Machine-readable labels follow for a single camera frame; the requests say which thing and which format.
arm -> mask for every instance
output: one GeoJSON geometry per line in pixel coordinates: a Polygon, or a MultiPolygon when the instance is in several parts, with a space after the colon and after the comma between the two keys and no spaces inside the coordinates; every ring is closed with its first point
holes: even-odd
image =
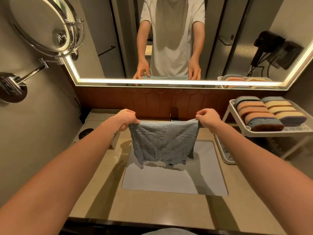
{"type": "Polygon", "coordinates": [[[134,75],[134,79],[142,79],[144,72],[146,71],[147,75],[149,73],[149,63],[146,60],[145,53],[147,47],[147,39],[151,29],[151,23],[149,21],[142,21],[139,26],[137,34],[137,51],[138,51],[138,67],[137,72],[134,75]]]}
{"type": "Polygon", "coordinates": [[[114,136],[131,122],[139,123],[135,113],[120,111],[41,169],[0,209],[1,234],[59,234],[114,136]]]}
{"type": "Polygon", "coordinates": [[[215,110],[201,110],[196,118],[217,134],[253,190],[283,229],[288,234],[311,233],[313,181],[222,122],[215,110]]]}
{"type": "Polygon", "coordinates": [[[189,62],[188,67],[188,79],[200,80],[201,79],[201,69],[199,66],[199,58],[204,45],[204,23],[197,21],[193,24],[194,32],[194,47],[193,55],[189,62]]]}

hand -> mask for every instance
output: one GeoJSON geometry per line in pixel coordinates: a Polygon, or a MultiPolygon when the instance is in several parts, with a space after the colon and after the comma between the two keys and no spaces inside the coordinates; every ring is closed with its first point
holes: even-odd
{"type": "Polygon", "coordinates": [[[224,123],[214,109],[200,110],[197,112],[196,118],[200,121],[202,126],[208,128],[210,132],[214,134],[216,134],[219,126],[224,123]]]}
{"type": "Polygon", "coordinates": [[[201,68],[199,66],[199,60],[195,57],[191,57],[189,62],[188,80],[201,80],[201,68]]]}
{"type": "Polygon", "coordinates": [[[126,130],[130,123],[135,123],[135,124],[140,123],[140,120],[136,118],[136,112],[132,110],[128,110],[128,109],[121,110],[113,117],[115,117],[121,125],[119,128],[119,131],[126,130]]]}
{"type": "Polygon", "coordinates": [[[142,76],[147,73],[147,76],[150,76],[149,72],[149,63],[146,59],[142,59],[138,63],[137,72],[135,73],[133,79],[142,79],[142,76]]]}

wooden backsplash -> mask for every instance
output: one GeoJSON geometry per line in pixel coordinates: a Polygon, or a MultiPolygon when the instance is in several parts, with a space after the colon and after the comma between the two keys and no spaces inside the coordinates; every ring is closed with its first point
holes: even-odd
{"type": "Polygon", "coordinates": [[[225,114],[229,100],[242,95],[283,96],[285,91],[227,89],[165,89],[140,87],[73,88],[82,106],[100,109],[130,109],[139,119],[168,119],[171,107],[177,107],[179,119],[193,119],[198,110],[213,108],[225,114]]]}

countertop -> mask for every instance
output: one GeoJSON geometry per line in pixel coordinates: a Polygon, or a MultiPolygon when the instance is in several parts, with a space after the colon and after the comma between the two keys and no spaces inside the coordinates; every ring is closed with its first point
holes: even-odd
{"type": "Polygon", "coordinates": [[[255,194],[236,165],[222,162],[213,134],[201,128],[197,139],[212,140],[228,196],[205,196],[122,189],[132,146],[130,131],[121,132],[108,150],[70,217],[133,223],[286,234],[255,194]]]}

person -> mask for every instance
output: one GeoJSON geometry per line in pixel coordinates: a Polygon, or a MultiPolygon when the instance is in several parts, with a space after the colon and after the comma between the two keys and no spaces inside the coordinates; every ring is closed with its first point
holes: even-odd
{"type": "Polygon", "coordinates": [[[200,80],[204,16],[204,0],[145,0],[137,34],[138,67],[133,78],[142,79],[146,72],[148,76],[188,75],[188,79],[200,80]],[[151,27],[153,49],[149,68],[145,52],[151,27]]]}
{"type": "MultiPolygon", "coordinates": [[[[196,118],[218,135],[283,229],[288,234],[311,234],[313,181],[221,121],[215,110],[200,110],[196,118]]],[[[1,235],[57,235],[114,136],[130,123],[140,120],[135,112],[121,110],[42,168],[0,209],[1,235]]]]}

